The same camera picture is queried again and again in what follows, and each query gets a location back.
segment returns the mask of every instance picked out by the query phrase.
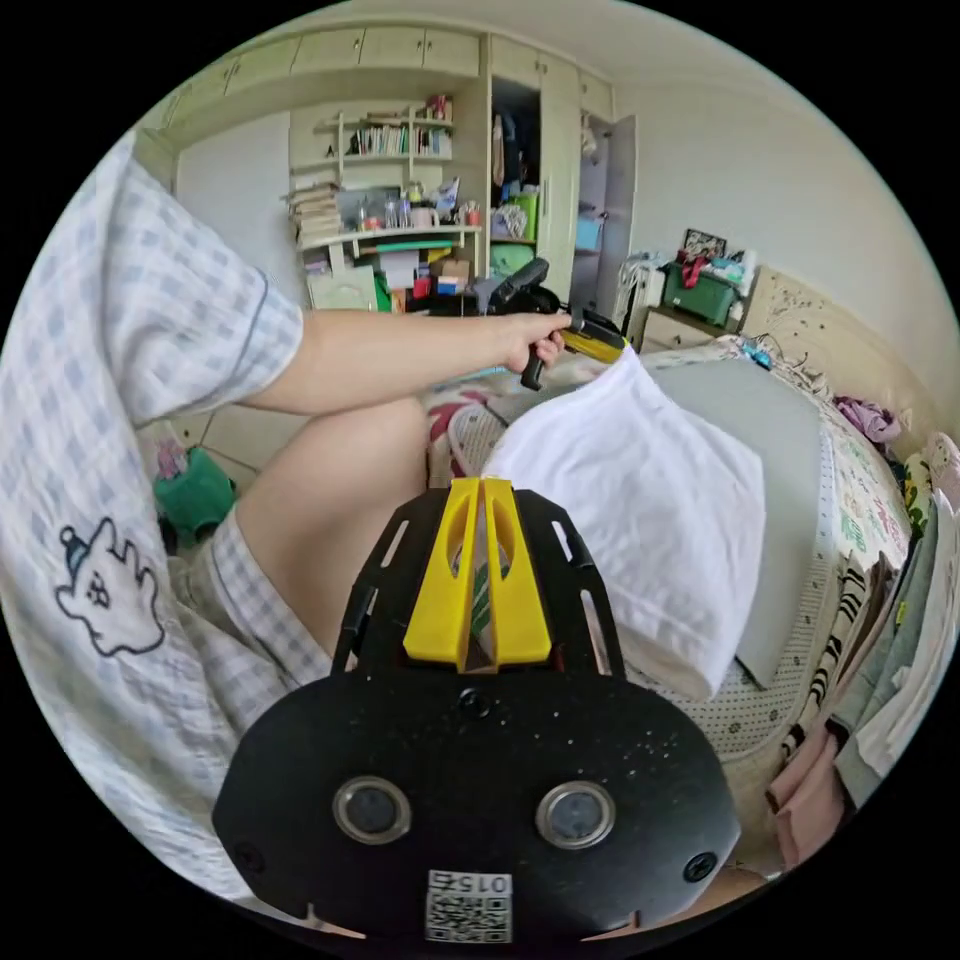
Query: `hand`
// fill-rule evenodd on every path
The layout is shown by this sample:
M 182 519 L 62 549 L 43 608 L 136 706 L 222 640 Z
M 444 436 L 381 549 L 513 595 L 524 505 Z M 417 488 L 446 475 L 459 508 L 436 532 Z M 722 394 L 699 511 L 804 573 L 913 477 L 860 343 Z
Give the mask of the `hand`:
M 514 373 L 523 373 L 530 362 L 530 347 L 536 347 L 537 356 L 549 369 L 563 350 L 560 331 L 570 326 L 566 313 L 515 313 L 497 317 L 503 324 L 504 365 Z

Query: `floor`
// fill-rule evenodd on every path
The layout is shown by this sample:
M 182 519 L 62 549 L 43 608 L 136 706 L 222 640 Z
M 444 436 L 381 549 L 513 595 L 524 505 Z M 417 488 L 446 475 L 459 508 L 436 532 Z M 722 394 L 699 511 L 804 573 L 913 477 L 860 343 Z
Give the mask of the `floor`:
M 203 447 L 242 494 L 306 421 L 306 417 L 233 405 L 213 414 L 181 417 L 172 426 L 184 447 Z

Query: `cabinet door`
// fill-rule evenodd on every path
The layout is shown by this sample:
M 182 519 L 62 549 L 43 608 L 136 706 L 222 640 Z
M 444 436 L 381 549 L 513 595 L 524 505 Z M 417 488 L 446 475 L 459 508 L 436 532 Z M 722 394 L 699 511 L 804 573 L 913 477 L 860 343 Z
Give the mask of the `cabinet door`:
M 550 264 L 545 286 L 570 296 L 580 197 L 579 75 L 573 64 L 541 57 L 540 219 L 537 254 Z
M 349 70 L 360 63 L 362 45 L 362 29 L 308 33 L 300 42 L 300 49 L 297 50 L 290 72 L 298 74 Z
M 260 83 L 290 76 L 299 43 L 296 38 L 281 40 L 241 54 L 227 81 L 227 96 Z
M 368 27 L 360 48 L 361 67 L 422 67 L 422 27 Z
M 462 77 L 480 76 L 480 38 L 466 33 L 428 30 L 423 51 L 425 70 L 455 73 Z
M 180 123 L 191 113 L 220 100 L 227 92 L 227 81 L 237 65 L 237 59 L 230 57 L 213 63 L 184 84 L 170 122 Z
M 490 62 L 495 77 L 540 89 L 540 51 L 506 37 L 490 38 Z
M 613 123 L 613 91 L 610 84 L 581 70 L 580 109 L 599 120 Z
M 314 310 L 376 310 L 377 288 L 373 267 L 354 267 L 343 273 L 308 275 Z

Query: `green storage box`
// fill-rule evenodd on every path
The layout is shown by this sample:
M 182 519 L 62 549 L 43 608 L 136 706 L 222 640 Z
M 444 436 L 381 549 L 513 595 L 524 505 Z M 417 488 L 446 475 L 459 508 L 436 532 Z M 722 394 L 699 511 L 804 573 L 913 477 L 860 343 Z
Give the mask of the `green storage box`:
M 533 247 L 522 243 L 490 244 L 490 275 L 494 277 L 512 277 L 521 267 L 533 259 Z
M 737 298 L 737 289 L 729 281 L 701 273 L 696 286 L 683 285 L 683 267 L 668 263 L 663 285 L 663 303 L 702 317 L 715 327 L 726 327 L 727 314 Z
M 537 200 L 540 195 L 537 193 L 518 193 L 515 197 L 510 197 L 507 203 L 520 207 L 527 215 L 527 229 L 523 231 L 523 239 L 530 243 L 536 243 L 537 240 Z

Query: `mattress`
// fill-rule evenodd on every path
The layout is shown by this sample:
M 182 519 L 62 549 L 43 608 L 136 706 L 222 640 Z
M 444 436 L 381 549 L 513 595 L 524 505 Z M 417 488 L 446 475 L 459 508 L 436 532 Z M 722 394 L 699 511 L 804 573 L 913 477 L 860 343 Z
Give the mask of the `mattress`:
M 768 688 L 801 601 L 819 606 L 822 596 L 808 583 L 818 524 L 825 527 L 833 510 L 832 490 L 822 490 L 820 483 L 825 467 L 817 408 L 747 360 L 650 374 L 671 400 L 736 437 L 763 463 L 767 521 L 760 579 L 737 659 L 759 686 Z

